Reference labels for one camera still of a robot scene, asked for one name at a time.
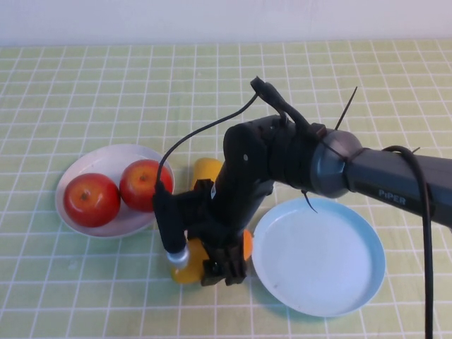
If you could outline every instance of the blue plate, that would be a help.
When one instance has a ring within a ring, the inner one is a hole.
[[[380,290],[383,245],[350,208],[324,198],[286,201],[269,210],[254,232],[252,261],[266,289],[311,316],[358,310]]]

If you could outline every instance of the yellow toy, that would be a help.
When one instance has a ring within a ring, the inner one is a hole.
[[[210,179],[213,182],[220,173],[222,162],[208,157],[198,159],[194,165],[194,174],[191,180],[191,189],[194,188],[196,180]],[[197,238],[187,241],[190,253],[188,265],[183,269],[171,269],[172,279],[179,284],[198,283],[204,274],[203,261],[208,259],[206,250]],[[253,250],[253,237],[250,231],[244,231],[244,259],[248,260]]]

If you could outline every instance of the green checkered tablecloth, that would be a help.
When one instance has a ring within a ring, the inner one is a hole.
[[[370,148],[452,157],[452,40],[0,49],[0,338],[423,338],[421,219],[356,194],[341,203],[378,232],[387,274],[378,295],[338,319],[287,309],[251,276],[241,285],[172,282],[154,225],[123,240],[63,225],[54,190],[81,155],[113,143],[163,153],[234,112],[249,82],[271,82],[310,121]],[[273,114],[257,101],[169,158],[177,191],[199,157],[222,157],[237,122]],[[259,208],[300,192],[277,185]],[[452,234],[433,226],[435,338],[452,338]]]

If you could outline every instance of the plate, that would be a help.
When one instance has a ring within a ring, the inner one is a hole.
[[[252,261],[265,288],[310,316],[349,314],[369,302],[385,276],[383,245],[354,210],[324,198],[286,201],[254,232]]]
[[[106,225],[101,227],[84,227],[73,222],[66,214],[63,206],[64,189],[67,184],[84,173],[102,173],[107,175],[119,187],[122,172],[132,162],[141,159],[152,159],[160,161],[161,154],[141,145],[110,145],[90,152],[75,161],[63,174],[55,193],[56,211],[64,223],[72,230],[90,236],[101,238],[119,238],[133,235],[149,227],[155,220],[154,213],[143,213],[131,210],[122,201],[118,216]],[[174,190],[174,173],[170,165],[165,162],[172,180]]]

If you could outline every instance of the red apple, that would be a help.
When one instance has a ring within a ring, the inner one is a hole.
[[[80,226],[99,227],[115,219],[121,207],[116,184],[106,175],[86,173],[64,190],[64,210]]]
[[[122,173],[119,192],[125,204],[133,210],[153,212],[153,196],[157,180],[159,162],[151,159],[131,163]],[[172,192],[173,182],[170,171],[164,166],[160,181],[167,191]]]

